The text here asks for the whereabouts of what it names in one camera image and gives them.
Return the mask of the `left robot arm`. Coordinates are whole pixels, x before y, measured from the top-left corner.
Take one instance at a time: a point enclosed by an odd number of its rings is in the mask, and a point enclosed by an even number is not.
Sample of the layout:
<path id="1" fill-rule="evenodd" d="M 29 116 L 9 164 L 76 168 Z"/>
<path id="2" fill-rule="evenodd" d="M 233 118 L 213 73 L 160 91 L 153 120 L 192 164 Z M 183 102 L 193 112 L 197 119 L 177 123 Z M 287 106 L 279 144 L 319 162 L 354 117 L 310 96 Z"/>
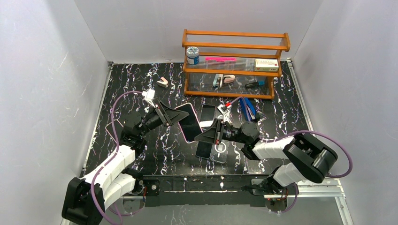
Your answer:
<path id="1" fill-rule="evenodd" d="M 189 116 L 161 101 L 144 117 L 138 112 L 127 115 L 122 129 L 115 134 L 116 149 L 96 169 L 82 178 L 73 178 L 67 187 L 61 216 L 77 225 L 98 225 L 102 219 L 115 222 L 105 211 L 124 194 L 134 190 L 142 178 L 128 168 L 144 151 L 145 135 L 164 125 L 170 127 Z"/>

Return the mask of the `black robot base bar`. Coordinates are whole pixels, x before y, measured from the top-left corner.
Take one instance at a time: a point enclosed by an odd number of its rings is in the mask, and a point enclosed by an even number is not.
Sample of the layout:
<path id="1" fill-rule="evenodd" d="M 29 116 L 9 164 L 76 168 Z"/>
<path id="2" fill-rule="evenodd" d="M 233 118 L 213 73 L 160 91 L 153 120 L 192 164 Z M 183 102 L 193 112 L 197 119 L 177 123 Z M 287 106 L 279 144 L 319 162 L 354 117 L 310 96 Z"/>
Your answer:
<path id="1" fill-rule="evenodd" d="M 266 175 L 146 175 L 124 200 L 145 197 L 148 207 L 168 205 L 250 205 L 285 209 L 293 200 L 293 185 L 277 193 L 262 187 Z"/>

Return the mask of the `clear grey phone case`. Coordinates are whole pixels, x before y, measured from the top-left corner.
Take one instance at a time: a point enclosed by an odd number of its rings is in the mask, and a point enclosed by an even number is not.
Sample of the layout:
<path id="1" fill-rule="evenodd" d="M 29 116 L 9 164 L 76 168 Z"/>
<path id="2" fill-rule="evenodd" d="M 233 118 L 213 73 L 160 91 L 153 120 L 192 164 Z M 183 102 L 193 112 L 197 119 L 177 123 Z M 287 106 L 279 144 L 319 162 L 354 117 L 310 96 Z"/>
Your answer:
<path id="1" fill-rule="evenodd" d="M 226 163 L 229 146 L 230 143 L 225 140 L 221 141 L 218 145 L 213 145 L 210 160 L 221 164 Z"/>

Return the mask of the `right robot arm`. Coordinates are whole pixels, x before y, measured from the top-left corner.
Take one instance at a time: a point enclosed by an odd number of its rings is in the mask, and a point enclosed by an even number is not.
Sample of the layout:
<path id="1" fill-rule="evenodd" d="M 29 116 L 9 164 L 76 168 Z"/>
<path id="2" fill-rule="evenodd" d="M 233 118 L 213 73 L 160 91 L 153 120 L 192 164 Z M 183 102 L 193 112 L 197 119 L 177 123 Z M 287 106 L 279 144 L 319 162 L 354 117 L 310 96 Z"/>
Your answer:
<path id="1" fill-rule="evenodd" d="M 337 153 L 315 136 L 299 132 L 277 141 L 263 141 L 257 124 L 247 121 L 234 127 L 221 119 L 194 138 L 196 141 L 220 144 L 223 140 L 242 143 L 241 149 L 249 160 L 286 158 L 290 163 L 279 166 L 256 188 L 276 192 L 290 184 L 309 180 L 322 183 L 338 159 Z"/>

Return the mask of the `phone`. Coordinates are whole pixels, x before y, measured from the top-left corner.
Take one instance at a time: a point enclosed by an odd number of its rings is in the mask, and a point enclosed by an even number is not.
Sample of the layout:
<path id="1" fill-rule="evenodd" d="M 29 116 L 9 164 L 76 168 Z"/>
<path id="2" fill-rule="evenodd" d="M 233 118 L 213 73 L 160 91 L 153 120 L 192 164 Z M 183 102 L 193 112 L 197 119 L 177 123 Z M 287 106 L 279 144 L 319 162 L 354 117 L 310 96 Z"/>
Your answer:
<path id="1" fill-rule="evenodd" d="M 202 133 L 202 129 L 199 125 L 199 121 L 196 112 L 191 103 L 185 103 L 177 106 L 176 110 L 187 112 L 189 115 L 179 121 L 180 129 L 184 135 L 184 139 L 187 143 L 195 141 L 195 137 Z"/>
<path id="2" fill-rule="evenodd" d="M 113 138 L 115 139 L 116 137 L 118 139 L 120 139 L 120 135 L 123 131 L 123 124 L 119 121 L 119 120 L 114 120 L 113 121 L 114 127 L 115 127 L 115 131 L 116 133 L 113 131 L 113 126 L 112 126 L 112 122 L 109 123 L 108 125 L 106 125 L 106 132 Z"/>
<path id="3" fill-rule="evenodd" d="M 202 159 L 209 159 L 212 147 L 212 143 L 198 142 L 195 156 Z"/>
<path id="4" fill-rule="evenodd" d="M 214 105 L 203 105 L 200 119 L 199 119 L 199 126 L 200 128 L 205 131 L 209 128 L 214 120 L 215 117 L 215 106 Z"/>

